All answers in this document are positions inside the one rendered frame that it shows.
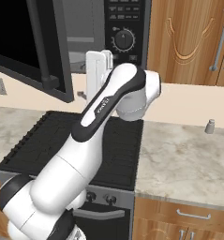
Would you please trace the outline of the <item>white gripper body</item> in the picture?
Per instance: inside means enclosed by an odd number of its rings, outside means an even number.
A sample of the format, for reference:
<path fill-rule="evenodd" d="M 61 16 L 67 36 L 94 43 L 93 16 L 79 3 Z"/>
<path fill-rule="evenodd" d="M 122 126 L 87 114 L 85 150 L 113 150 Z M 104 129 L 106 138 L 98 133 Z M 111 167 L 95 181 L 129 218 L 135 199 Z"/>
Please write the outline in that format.
<path fill-rule="evenodd" d="M 88 51 L 86 53 L 86 100 L 90 102 L 104 83 L 103 76 L 113 69 L 112 52 Z"/>

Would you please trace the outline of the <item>black microwave oven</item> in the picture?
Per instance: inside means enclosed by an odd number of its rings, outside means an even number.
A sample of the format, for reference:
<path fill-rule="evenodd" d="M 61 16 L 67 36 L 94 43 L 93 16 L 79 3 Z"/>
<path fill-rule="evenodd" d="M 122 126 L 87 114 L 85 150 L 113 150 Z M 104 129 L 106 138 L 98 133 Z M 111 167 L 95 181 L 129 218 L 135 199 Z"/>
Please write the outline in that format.
<path fill-rule="evenodd" d="M 85 72 L 88 51 L 109 50 L 113 63 L 146 67 L 151 0 L 63 0 L 71 71 Z"/>

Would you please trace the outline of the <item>black microwave door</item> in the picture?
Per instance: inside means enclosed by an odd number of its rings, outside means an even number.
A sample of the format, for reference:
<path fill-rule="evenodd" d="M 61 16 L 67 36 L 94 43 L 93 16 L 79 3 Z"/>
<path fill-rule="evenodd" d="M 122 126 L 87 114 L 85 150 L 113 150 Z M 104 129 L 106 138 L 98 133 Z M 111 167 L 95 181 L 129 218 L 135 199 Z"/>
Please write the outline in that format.
<path fill-rule="evenodd" d="M 36 0 L 49 72 L 59 86 L 45 90 L 26 0 L 0 0 L 0 72 L 64 102 L 74 100 L 62 0 Z"/>

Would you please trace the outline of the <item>carved wooden cupboard door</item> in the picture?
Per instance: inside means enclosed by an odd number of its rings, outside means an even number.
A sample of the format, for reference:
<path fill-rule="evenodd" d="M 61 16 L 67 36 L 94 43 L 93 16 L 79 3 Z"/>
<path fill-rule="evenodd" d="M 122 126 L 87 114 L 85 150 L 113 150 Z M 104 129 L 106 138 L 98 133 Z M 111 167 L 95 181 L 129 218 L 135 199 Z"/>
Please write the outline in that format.
<path fill-rule="evenodd" d="M 165 83 L 217 85 L 224 0 L 152 0 L 147 67 Z"/>

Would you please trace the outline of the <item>black oven door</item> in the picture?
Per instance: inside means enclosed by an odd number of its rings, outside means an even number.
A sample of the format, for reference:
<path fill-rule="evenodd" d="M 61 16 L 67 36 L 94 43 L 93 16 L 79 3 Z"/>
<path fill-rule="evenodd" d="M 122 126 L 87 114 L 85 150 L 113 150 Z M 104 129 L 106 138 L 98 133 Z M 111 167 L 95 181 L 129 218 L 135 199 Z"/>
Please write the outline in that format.
<path fill-rule="evenodd" d="M 130 211 L 126 208 L 86 202 L 80 209 L 94 212 L 125 211 L 123 217 L 108 220 L 74 216 L 77 225 L 84 232 L 86 240 L 129 240 Z"/>

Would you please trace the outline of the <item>black hob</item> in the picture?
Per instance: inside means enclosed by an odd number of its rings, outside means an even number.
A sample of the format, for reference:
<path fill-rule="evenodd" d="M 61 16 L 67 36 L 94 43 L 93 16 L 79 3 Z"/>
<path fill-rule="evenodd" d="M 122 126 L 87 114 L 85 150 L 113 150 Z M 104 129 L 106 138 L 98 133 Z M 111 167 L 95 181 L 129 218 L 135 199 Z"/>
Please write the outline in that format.
<path fill-rule="evenodd" d="M 79 115 L 48 111 L 0 162 L 0 182 L 12 175 L 36 176 L 61 148 Z M 143 121 L 112 117 L 103 137 L 103 161 L 93 186 L 132 190 L 135 187 L 142 141 Z"/>

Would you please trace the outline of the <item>black oven knob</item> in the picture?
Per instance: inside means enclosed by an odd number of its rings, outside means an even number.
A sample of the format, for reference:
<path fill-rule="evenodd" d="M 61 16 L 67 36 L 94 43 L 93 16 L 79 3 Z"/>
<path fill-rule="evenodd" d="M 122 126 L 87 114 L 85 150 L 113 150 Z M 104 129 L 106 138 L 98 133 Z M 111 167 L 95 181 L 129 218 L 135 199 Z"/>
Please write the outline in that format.
<path fill-rule="evenodd" d="M 116 204 L 116 198 L 110 194 L 107 194 L 105 196 L 105 201 L 108 205 L 114 205 Z"/>
<path fill-rule="evenodd" d="M 96 197 L 97 197 L 97 195 L 95 192 L 88 191 L 86 193 L 86 200 L 90 203 L 93 202 L 96 199 Z"/>

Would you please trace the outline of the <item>steel oven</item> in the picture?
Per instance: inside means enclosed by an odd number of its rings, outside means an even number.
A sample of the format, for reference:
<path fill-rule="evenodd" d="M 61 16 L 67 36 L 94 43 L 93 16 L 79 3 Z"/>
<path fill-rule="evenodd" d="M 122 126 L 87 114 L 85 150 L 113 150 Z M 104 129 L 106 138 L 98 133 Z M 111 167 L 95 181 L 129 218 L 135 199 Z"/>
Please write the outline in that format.
<path fill-rule="evenodd" d="M 110 187 L 100 187 L 89 185 L 86 188 L 86 193 L 88 191 L 95 192 L 97 197 L 91 203 L 98 203 L 103 205 L 108 205 L 105 201 L 105 196 L 110 194 L 116 198 L 116 204 L 110 205 L 119 208 L 126 208 L 130 211 L 130 222 L 129 222 L 129 240 L 132 240 L 132 220 L 133 220 L 133 207 L 134 207 L 134 192 L 122 189 L 115 189 Z"/>

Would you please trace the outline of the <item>grey salt shaker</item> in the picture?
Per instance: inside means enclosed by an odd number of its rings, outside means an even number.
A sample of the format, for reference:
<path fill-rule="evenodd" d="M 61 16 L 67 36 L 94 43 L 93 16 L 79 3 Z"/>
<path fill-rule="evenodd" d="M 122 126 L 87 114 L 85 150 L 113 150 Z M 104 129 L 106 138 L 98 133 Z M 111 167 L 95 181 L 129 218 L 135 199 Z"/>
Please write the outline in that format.
<path fill-rule="evenodd" d="M 215 120 L 210 119 L 205 127 L 204 132 L 207 134 L 213 134 L 215 130 Z"/>

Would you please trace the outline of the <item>wooden drawer front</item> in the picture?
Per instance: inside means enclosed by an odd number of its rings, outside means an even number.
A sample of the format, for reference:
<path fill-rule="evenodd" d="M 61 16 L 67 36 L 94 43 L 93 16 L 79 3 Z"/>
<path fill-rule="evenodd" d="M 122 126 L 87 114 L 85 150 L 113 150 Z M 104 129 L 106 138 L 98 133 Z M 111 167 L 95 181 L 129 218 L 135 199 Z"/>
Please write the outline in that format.
<path fill-rule="evenodd" d="M 193 217 L 182 217 L 176 213 L 176 209 L 180 209 L 183 213 L 199 216 L 211 214 L 211 218 L 209 220 L 203 220 Z M 162 221 L 177 225 L 187 225 L 195 228 L 224 227 L 224 211 L 141 197 L 135 198 L 134 216 L 136 218 Z"/>

